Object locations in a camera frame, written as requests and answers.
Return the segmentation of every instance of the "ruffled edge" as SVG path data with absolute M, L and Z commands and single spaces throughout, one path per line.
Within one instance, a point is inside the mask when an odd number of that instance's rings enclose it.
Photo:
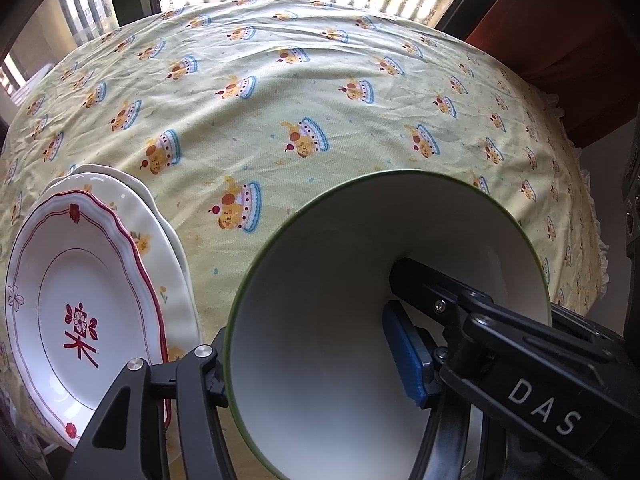
M 558 107 L 558 101 L 560 100 L 560 98 L 556 94 L 547 94 L 546 92 L 543 92 L 539 89 L 538 92 L 540 92 L 540 95 L 547 106 L 547 111 L 549 112 L 549 114 L 558 120 L 560 129 L 562 131 L 562 136 L 564 137 L 564 140 L 566 140 L 566 142 L 569 144 L 569 147 L 571 147 L 575 163 L 580 170 L 580 179 L 582 180 L 582 183 L 587 190 L 587 197 L 589 199 L 589 206 L 591 208 L 591 217 L 593 218 L 593 224 L 596 228 L 596 243 L 598 245 L 598 254 L 600 255 L 600 273 L 602 277 L 600 282 L 600 293 L 598 294 L 598 296 L 602 298 L 607 292 L 607 283 L 609 283 L 609 275 L 607 273 L 607 267 L 609 267 L 609 262 L 607 261 L 607 251 L 609 250 L 609 246 L 602 241 L 600 221 L 598 220 L 598 217 L 596 215 L 596 205 L 593 201 L 593 197 L 591 196 L 591 174 L 588 170 L 581 168 L 580 154 L 582 153 L 582 150 L 580 148 L 576 148 L 575 144 L 572 143 L 571 139 L 569 139 L 566 134 L 564 124 L 562 124 L 564 110 Z

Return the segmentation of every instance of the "metal bolt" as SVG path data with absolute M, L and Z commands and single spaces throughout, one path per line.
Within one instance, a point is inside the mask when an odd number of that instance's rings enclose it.
M 142 357 L 134 357 L 131 361 L 127 363 L 127 368 L 133 372 L 136 370 L 140 370 L 142 365 L 145 363 L 145 360 Z
M 444 300 L 438 300 L 433 305 L 433 309 L 438 313 L 442 314 L 447 307 L 447 302 Z
M 196 354 L 196 357 L 209 357 L 212 352 L 213 348 L 211 348 L 209 345 L 197 346 L 193 351 L 193 353 Z

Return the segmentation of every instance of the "yellow tablecloth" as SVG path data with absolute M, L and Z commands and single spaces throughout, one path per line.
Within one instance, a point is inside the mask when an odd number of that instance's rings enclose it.
M 3 283 L 47 182 L 85 162 L 149 186 L 184 245 L 208 340 L 287 216 L 389 168 L 447 173 L 500 201 L 530 237 L 553 301 L 583 314 L 601 288 L 588 190 L 542 94 L 487 54 L 401 18 L 239 0 L 145 18 L 78 48 L 27 99 L 2 149 Z M 390 228 L 419 226 L 396 213 L 381 197 Z M 0 384 L 53 439 L 30 411 L 1 319 Z M 223 422 L 239 477 L 266 476 L 226 413 Z

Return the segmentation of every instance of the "red-rimmed plate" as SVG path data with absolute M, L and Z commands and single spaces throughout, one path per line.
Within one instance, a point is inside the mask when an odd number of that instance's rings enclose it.
M 158 298 L 136 245 L 115 213 L 83 191 L 54 195 L 25 220 L 5 298 L 25 387 L 73 447 L 131 358 L 168 361 Z

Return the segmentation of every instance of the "green bowl rim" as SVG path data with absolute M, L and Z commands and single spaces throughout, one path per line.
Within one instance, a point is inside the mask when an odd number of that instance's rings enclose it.
M 358 183 L 360 181 L 367 180 L 369 178 L 377 178 L 377 177 L 380 177 L 380 176 L 383 176 L 383 175 L 386 175 L 386 174 L 403 174 L 403 173 L 415 173 L 415 174 L 423 174 L 425 176 L 427 176 L 427 175 L 434 176 L 434 177 L 437 177 L 437 178 L 443 178 L 445 180 L 451 180 L 451 181 L 454 181 L 457 184 L 462 184 L 464 186 L 467 186 L 468 188 L 473 189 L 476 193 L 479 193 L 483 197 L 487 198 L 499 210 L 501 210 L 502 213 L 504 213 L 509 220 L 511 220 L 511 222 L 516 226 L 518 232 L 520 232 L 520 235 L 526 241 L 527 245 L 529 246 L 529 249 L 530 249 L 531 253 L 535 257 L 536 264 L 537 264 L 538 270 L 540 272 L 540 278 L 542 279 L 542 282 L 543 282 L 543 285 L 544 285 L 543 288 L 544 288 L 545 294 L 546 294 L 546 308 L 547 308 L 548 325 L 551 326 L 551 300 L 550 300 L 550 297 L 549 297 L 548 287 L 546 286 L 545 273 L 544 273 L 544 270 L 542 269 L 542 264 L 540 263 L 540 259 L 538 258 L 536 250 L 533 248 L 533 245 L 532 245 L 531 241 L 529 240 L 529 237 L 527 237 L 526 233 L 524 232 L 524 230 L 522 229 L 522 227 L 520 226 L 518 221 L 511 215 L 511 213 L 509 213 L 509 211 L 506 208 L 504 208 L 502 206 L 502 204 L 500 204 L 495 198 L 493 198 L 492 196 L 488 195 L 484 191 L 478 189 L 475 186 L 472 186 L 471 184 L 469 184 L 468 182 L 465 182 L 464 180 L 460 180 L 458 178 L 455 178 L 455 177 L 447 175 L 447 174 L 436 173 L 434 171 L 428 171 L 428 170 L 411 170 L 411 169 L 375 171 L 373 173 L 367 173 L 366 175 L 363 175 L 363 176 L 354 177 L 354 178 L 352 178 L 350 180 L 347 180 L 347 181 L 345 181 L 345 182 L 343 182 L 341 184 L 333 186 L 332 188 L 329 188 L 325 192 L 323 192 L 320 195 L 316 196 L 315 198 L 311 199 L 309 202 L 307 202 L 305 205 L 303 205 L 299 210 L 297 210 L 292 216 L 287 218 L 282 223 L 282 225 L 277 229 L 277 231 L 274 232 L 269 237 L 269 239 L 262 245 L 262 247 L 260 248 L 258 253 L 255 255 L 255 258 L 253 259 L 253 261 L 249 265 L 247 271 L 245 272 L 244 277 L 242 278 L 242 282 L 238 286 L 238 290 L 236 291 L 236 296 L 234 297 L 234 302 L 232 303 L 232 306 L 231 306 L 231 312 L 229 313 L 229 318 L 228 318 L 227 323 L 226 323 L 225 341 L 224 341 L 224 347 L 223 347 L 223 375 L 224 375 L 224 381 L 225 381 L 226 397 L 227 397 L 228 402 L 229 402 L 229 409 L 231 410 L 231 415 L 234 418 L 234 421 L 236 423 L 236 426 L 238 427 L 238 431 L 240 432 L 240 435 L 242 436 L 242 439 L 246 442 L 246 444 L 249 447 L 249 449 L 251 450 L 251 452 L 258 458 L 258 460 L 260 460 L 260 462 L 262 462 L 262 464 L 269 470 L 269 472 L 271 472 L 274 476 L 276 476 L 280 480 L 290 480 L 290 479 L 287 476 L 285 476 L 283 473 L 281 473 L 271 462 L 269 462 L 269 460 L 267 460 L 267 458 L 260 451 L 260 449 L 258 448 L 256 443 L 254 442 L 254 440 L 251 438 L 251 436 L 249 436 L 249 432 L 247 431 L 247 428 L 244 425 L 244 422 L 242 421 L 242 417 L 240 416 L 240 412 L 238 410 L 238 406 L 236 405 L 236 398 L 234 396 L 234 390 L 233 390 L 232 381 L 231 381 L 231 374 L 230 374 L 230 368 L 231 368 L 231 366 L 230 366 L 230 359 L 231 359 L 231 357 L 230 357 L 230 345 L 231 345 L 231 338 L 232 338 L 233 330 L 234 330 L 234 321 L 236 320 L 236 316 L 238 315 L 238 309 L 239 309 L 239 305 L 240 305 L 240 300 L 241 300 L 242 296 L 244 295 L 244 290 L 246 289 L 246 286 L 248 285 L 248 283 L 251 280 L 255 270 L 257 269 L 258 264 L 260 263 L 260 261 L 262 260 L 264 255 L 267 253 L 267 251 L 269 249 L 271 249 L 272 245 L 276 242 L 276 240 L 280 237 L 280 235 L 287 228 L 289 228 L 289 226 L 292 225 L 293 222 L 297 221 L 298 218 L 300 218 L 307 211 L 309 211 L 311 208 L 313 208 L 317 203 L 319 203 L 320 201 L 326 199 L 327 197 L 329 197 L 333 193 L 335 193 L 335 192 L 337 192 L 337 191 L 339 191 L 339 190 L 341 190 L 343 188 L 352 186 L 353 184 L 356 184 L 356 183 Z

